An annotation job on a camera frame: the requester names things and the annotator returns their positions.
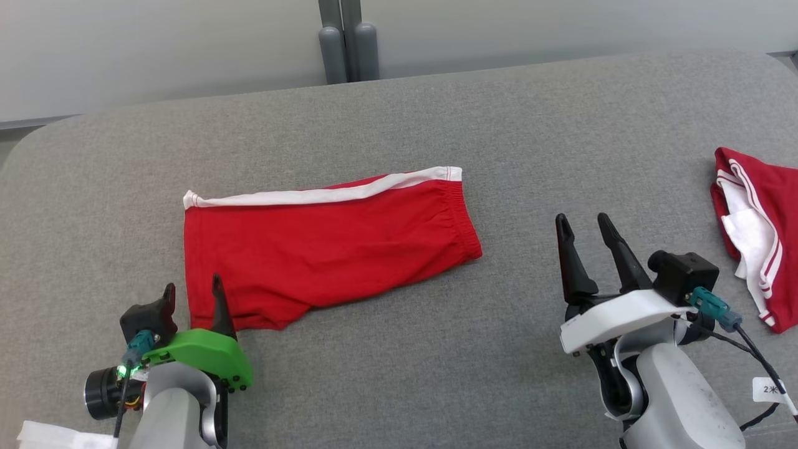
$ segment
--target gray fabric surface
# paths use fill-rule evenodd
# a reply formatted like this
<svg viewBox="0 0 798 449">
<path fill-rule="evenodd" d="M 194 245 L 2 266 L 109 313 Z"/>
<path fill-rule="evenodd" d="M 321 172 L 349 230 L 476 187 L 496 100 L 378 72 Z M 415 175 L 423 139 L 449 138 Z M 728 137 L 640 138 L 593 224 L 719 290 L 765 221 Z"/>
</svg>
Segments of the gray fabric surface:
<svg viewBox="0 0 798 449">
<path fill-rule="evenodd" d="M 765 55 L 642 54 L 170 101 L 70 118 L 0 172 L 0 446 L 23 419 L 109 433 L 83 408 L 124 348 L 118 316 L 169 281 L 188 325 L 181 197 L 464 168 L 482 259 L 371 300 L 242 332 L 255 386 L 230 447 L 616 447 L 588 358 L 561 352 L 554 234 L 565 212 L 599 286 L 618 287 L 595 216 L 643 259 L 699 252 L 716 292 L 798 391 L 798 330 L 773 335 L 733 277 L 709 198 L 727 145 L 798 166 L 798 79 Z M 743 422 L 763 375 L 728 344 L 686 350 Z M 138 418 L 124 422 L 129 438 Z M 794 447 L 785 410 L 749 447 Z"/>
</svg>

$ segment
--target red and white garment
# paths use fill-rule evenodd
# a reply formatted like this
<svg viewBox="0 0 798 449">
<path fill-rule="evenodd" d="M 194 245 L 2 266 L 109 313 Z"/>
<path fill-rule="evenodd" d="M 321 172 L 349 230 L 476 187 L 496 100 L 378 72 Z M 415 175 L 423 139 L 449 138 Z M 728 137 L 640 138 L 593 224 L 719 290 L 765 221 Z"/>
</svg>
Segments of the red and white garment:
<svg viewBox="0 0 798 449">
<path fill-rule="evenodd" d="M 732 149 L 715 151 L 713 203 L 726 249 L 740 261 L 762 319 L 777 333 L 798 324 L 798 169 L 768 165 Z"/>
<path fill-rule="evenodd" d="M 211 326 L 214 273 L 236 329 L 282 329 L 482 255 L 458 167 L 183 204 L 193 328 Z"/>
</svg>

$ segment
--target cable label tag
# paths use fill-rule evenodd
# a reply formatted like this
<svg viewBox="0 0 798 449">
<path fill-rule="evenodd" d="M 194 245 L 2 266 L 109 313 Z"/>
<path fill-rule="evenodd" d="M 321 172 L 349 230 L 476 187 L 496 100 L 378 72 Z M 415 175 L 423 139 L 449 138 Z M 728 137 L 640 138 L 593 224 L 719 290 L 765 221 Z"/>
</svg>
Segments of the cable label tag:
<svg viewBox="0 0 798 449">
<path fill-rule="evenodd" d="M 754 377 L 752 385 L 754 402 L 785 403 L 786 399 L 784 395 L 779 393 L 779 388 L 773 383 L 773 379 L 769 377 Z"/>
</svg>

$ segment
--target floor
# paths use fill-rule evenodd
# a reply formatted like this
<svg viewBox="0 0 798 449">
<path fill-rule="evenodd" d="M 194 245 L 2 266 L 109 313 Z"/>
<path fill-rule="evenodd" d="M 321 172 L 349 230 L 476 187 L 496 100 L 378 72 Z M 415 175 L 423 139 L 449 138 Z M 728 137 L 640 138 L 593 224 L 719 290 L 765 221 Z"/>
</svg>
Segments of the floor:
<svg viewBox="0 0 798 449">
<path fill-rule="evenodd" d="M 793 54 L 792 56 L 788 54 L 772 54 L 771 56 L 787 66 L 796 76 L 798 76 L 798 54 Z M 17 144 L 17 142 L 38 128 L 40 127 L 34 126 L 31 128 L 0 130 L 0 168 L 6 161 L 8 153 L 11 152 L 11 149 Z"/>
</svg>

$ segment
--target green plastic part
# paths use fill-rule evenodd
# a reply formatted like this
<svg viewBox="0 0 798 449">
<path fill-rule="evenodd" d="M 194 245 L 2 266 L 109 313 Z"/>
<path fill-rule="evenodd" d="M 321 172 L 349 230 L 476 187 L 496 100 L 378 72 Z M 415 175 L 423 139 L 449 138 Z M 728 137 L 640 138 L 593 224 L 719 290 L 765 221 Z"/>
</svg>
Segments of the green plastic part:
<svg viewBox="0 0 798 449">
<path fill-rule="evenodd" d="M 252 365 L 239 342 L 207 329 L 177 332 L 168 346 L 153 349 L 142 360 L 151 367 L 176 360 L 217 375 L 236 390 L 252 386 Z"/>
</svg>

